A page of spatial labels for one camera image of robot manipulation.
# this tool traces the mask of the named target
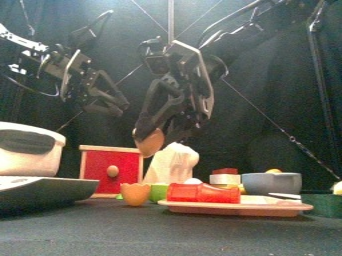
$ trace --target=bowl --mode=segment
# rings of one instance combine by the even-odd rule
[[[151,184],[150,201],[157,203],[159,200],[166,199],[169,184]]]
[[[121,185],[121,193],[123,196],[123,200],[131,206],[141,206],[147,201],[150,192],[150,184],[123,183]]]
[[[246,173],[242,184],[249,195],[269,193],[300,194],[302,189],[301,173]]]
[[[0,122],[0,176],[55,176],[64,145],[54,131]]]

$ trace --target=white pot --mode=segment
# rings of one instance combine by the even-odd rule
[[[0,176],[55,176],[64,145],[54,131],[0,122]]]

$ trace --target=black curtain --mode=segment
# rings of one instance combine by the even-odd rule
[[[117,82],[141,65],[137,54],[139,43],[157,36],[162,36],[167,41],[167,0],[23,2],[28,20],[23,16],[20,1],[8,0],[0,3],[2,22],[11,32],[27,38],[28,21],[36,32],[32,39],[50,46],[56,43],[67,45],[68,34],[84,27],[103,12],[114,10],[103,36],[86,54],[94,60],[94,67],[106,70]],[[250,2],[175,1],[175,34],[181,34],[178,40],[195,46],[206,27]],[[202,17],[210,8],[211,12]],[[334,122],[340,133],[341,13],[341,1],[337,1],[329,8],[321,38],[332,88]],[[249,16],[231,22],[231,28],[246,20]],[[12,56],[12,52],[7,51],[4,55]],[[72,119],[70,125],[60,131],[68,141],[58,174],[60,177],[79,175],[80,144],[134,147],[131,131],[151,81],[153,75],[145,67],[138,68],[134,74],[121,81],[121,89],[131,103],[121,118],[83,113],[72,119],[80,111],[78,106],[63,104],[59,98],[24,91],[16,122],[56,130]],[[230,66],[226,81],[279,127],[332,166],[330,144],[305,22],[293,24],[275,37],[243,52]],[[52,90],[55,83],[50,79],[27,79],[26,82],[38,90]],[[201,153],[194,176],[209,181],[211,171],[223,167],[237,167],[241,173],[281,168],[304,174],[305,189],[329,189],[336,181],[334,177],[289,141],[279,127],[274,126],[223,81],[214,84],[214,89],[215,107],[211,122],[201,136],[189,140],[189,145]],[[7,89],[2,86],[2,95],[4,93],[7,94]],[[11,112],[8,104],[6,109],[3,105],[2,108],[2,112]]]

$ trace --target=table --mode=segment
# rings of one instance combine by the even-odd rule
[[[342,221],[171,213],[117,199],[0,215],[2,255],[341,255]]]

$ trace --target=tissue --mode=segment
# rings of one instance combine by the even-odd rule
[[[171,143],[155,153],[143,183],[183,183],[193,178],[193,168],[199,154],[189,146]]]

